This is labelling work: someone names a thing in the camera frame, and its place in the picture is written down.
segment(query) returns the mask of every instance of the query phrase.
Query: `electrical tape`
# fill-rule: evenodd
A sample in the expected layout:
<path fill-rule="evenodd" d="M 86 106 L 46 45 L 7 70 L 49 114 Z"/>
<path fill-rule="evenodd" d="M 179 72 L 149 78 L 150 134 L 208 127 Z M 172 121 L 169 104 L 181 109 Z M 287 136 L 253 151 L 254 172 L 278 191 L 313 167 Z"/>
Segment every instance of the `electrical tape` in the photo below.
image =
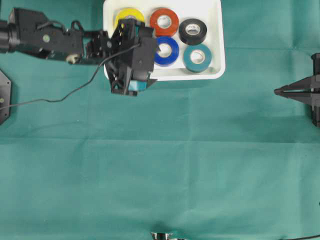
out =
<path fill-rule="evenodd" d="M 115 17 L 114 28 L 116 29 L 118 26 L 118 22 L 120 19 L 136 19 L 140 22 L 145 22 L 144 15 L 135 8 L 125 8 L 122 9 Z"/>
<path fill-rule="evenodd" d="M 163 27 L 159 24 L 161 18 L 168 20 L 167 26 Z M 178 31 L 179 18 L 174 11 L 168 8 L 160 8 L 151 15 L 150 26 L 155 29 L 155 35 L 157 37 L 172 37 Z"/>
<path fill-rule="evenodd" d="M 195 18 L 183 21 L 179 26 L 180 40 L 187 45 L 199 45 L 203 43 L 207 37 L 206 24 Z"/>
<path fill-rule="evenodd" d="M 203 55 L 202 61 L 194 62 L 194 60 L 192 60 L 193 53 Z M 210 49 L 204 44 L 188 46 L 183 54 L 183 62 L 186 69 L 193 73 L 201 73 L 205 71 L 209 67 L 211 61 L 212 53 Z"/>
<path fill-rule="evenodd" d="M 157 39 L 158 45 L 167 44 L 171 48 L 171 53 L 168 57 L 161 57 L 158 53 L 155 54 L 154 61 L 157 65 L 162 67 L 167 67 L 172 65 L 179 57 L 179 45 L 178 43 L 171 37 L 168 36 L 160 36 Z"/>

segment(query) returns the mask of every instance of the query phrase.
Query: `green tablecloth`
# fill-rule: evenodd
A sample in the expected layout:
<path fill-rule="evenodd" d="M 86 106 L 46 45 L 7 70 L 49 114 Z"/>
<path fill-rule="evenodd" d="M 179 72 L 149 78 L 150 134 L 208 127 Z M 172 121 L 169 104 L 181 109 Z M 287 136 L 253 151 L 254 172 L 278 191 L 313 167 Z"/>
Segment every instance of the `green tablecloth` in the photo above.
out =
<path fill-rule="evenodd" d="M 101 0 L 2 0 L 102 27 Z M 276 240 L 320 232 L 320 130 L 273 90 L 310 76 L 318 0 L 222 0 L 227 70 L 111 95 L 103 71 L 0 127 L 0 239 Z M 0 55 L 12 101 L 57 98 L 94 67 Z"/>

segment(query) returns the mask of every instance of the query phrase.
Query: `black mount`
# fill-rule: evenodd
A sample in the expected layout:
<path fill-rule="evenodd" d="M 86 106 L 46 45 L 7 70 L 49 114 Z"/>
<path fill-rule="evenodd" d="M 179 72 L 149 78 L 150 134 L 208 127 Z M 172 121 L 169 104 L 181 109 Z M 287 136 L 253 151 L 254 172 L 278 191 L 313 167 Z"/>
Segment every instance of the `black mount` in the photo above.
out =
<path fill-rule="evenodd" d="M 320 128 L 320 53 L 312 55 L 311 58 L 313 60 L 313 76 L 280 87 L 274 90 L 274 93 L 310 105 L 312 122 Z"/>
<path fill-rule="evenodd" d="M 11 104 L 11 81 L 0 71 L 0 108 Z M 0 110 L 0 125 L 10 117 L 10 108 Z"/>

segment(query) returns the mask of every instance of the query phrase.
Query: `blue tape roll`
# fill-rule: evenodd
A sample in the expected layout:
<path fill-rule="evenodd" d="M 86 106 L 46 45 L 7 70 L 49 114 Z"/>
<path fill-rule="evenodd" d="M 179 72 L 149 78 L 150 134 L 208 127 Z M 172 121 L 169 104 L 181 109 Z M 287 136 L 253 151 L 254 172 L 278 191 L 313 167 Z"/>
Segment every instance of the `blue tape roll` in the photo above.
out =
<path fill-rule="evenodd" d="M 158 53 L 156 53 L 154 59 L 155 63 L 163 67 L 173 64 L 179 57 L 178 43 L 173 38 L 168 36 L 160 36 L 156 40 L 158 45 L 168 44 L 171 47 L 171 54 L 168 57 L 161 57 Z"/>
<path fill-rule="evenodd" d="M 194 51 L 198 51 L 198 53 L 202 52 L 204 54 L 204 60 L 201 63 L 194 63 L 191 60 L 191 54 Z M 209 65 L 212 61 L 212 53 L 211 53 L 210 49 L 206 45 L 203 45 L 203 44 L 199 44 L 199 45 L 195 45 L 195 46 L 188 46 L 186 48 L 186 50 L 184 51 L 183 61 L 184 61 L 184 65 L 185 65 L 186 69 L 188 69 L 189 71 L 194 72 L 194 73 L 201 73 L 209 67 Z"/>

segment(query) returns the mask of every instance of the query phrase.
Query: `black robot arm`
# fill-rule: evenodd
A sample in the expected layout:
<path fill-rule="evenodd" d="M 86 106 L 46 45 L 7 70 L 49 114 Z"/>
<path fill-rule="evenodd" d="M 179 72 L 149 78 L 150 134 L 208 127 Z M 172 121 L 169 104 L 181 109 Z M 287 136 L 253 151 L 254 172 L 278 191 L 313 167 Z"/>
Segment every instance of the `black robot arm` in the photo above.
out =
<path fill-rule="evenodd" d="M 42 12 L 14 8 L 9 20 L 0 21 L 0 53 L 15 51 L 45 60 L 74 65 L 105 64 L 114 94 L 136 96 L 156 80 L 150 79 L 158 50 L 154 29 L 135 19 L 122 19 L 112 37 L 107 31 L 85 31 L 79 21 L 67 29 Z"/>

